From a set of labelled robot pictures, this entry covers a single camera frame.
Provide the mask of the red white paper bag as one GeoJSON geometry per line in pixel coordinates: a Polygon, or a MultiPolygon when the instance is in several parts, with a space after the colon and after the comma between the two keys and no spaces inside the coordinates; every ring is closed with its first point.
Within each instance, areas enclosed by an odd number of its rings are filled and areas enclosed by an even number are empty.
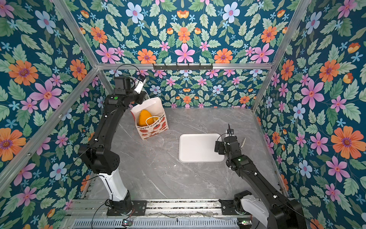
{"type": "Polygon", "coordinates": [[[135,127],[142,140],[169,129],[165,109],[159,97],[150,98],[131,109],[135,127]]]}

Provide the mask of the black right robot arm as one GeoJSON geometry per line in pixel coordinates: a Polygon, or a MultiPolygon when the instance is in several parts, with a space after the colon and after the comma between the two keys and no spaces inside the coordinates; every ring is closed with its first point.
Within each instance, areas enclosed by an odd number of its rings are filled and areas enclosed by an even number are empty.
{"type": "Polygon", "coordinates": [[[267,229],[307,228],[302,205],[295,199],[289,199],[270,184],[254,162],[242,154],[235,135],[216,140],[214,151],[226,156],[227,167],[246,181],[258,195],[256,198],[249,191],[235,194],[234,208],[237,212],[250,213],[267,229]]]}

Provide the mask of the round yellow fake bun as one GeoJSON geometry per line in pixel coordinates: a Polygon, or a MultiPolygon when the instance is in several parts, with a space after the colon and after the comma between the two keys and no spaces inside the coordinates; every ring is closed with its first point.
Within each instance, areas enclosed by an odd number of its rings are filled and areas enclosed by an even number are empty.
{"type": "Polygon", "coordinates": [[[147,127],[155,122],[155,117],[147,110],[142,110],[140,112],[138,126],[147,127]]]}

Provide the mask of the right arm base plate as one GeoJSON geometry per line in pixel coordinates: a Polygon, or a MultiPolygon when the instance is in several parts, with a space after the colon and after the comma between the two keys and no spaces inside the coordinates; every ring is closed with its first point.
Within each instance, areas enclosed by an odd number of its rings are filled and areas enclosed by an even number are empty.
{"type": "Polygon", "coordinates": [[[219,199],[221,211],[223,215],[244,215],[244,211],[240,211],[234,204],[232,199],[219,199]]]}

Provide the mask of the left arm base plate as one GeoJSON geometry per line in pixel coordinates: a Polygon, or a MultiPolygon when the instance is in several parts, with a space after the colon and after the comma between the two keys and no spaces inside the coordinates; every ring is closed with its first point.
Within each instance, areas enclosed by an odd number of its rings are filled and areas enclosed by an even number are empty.
{"type": "Polygon", "coordinates": [[[146,200],[106,201],[107,216],[144,216],[147,209],[146,200]]]}

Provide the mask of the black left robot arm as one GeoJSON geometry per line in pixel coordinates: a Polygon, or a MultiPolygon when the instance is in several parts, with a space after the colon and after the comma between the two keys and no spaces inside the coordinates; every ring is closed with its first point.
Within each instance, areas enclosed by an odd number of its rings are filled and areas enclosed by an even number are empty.
{"type": "Polygon", "coordinates": [[[120,156],[111,150],[112,140],[120,119],[132,102],[142,104],[146,92],[116,89],[106,97],[104,111],[94,136],[85,147],[80,147],[78,157],[100,178],[108,191],[107,215],[127,216],[132,213],[133,202],[129,190],[123,184],[119,173],[120,156]]]}

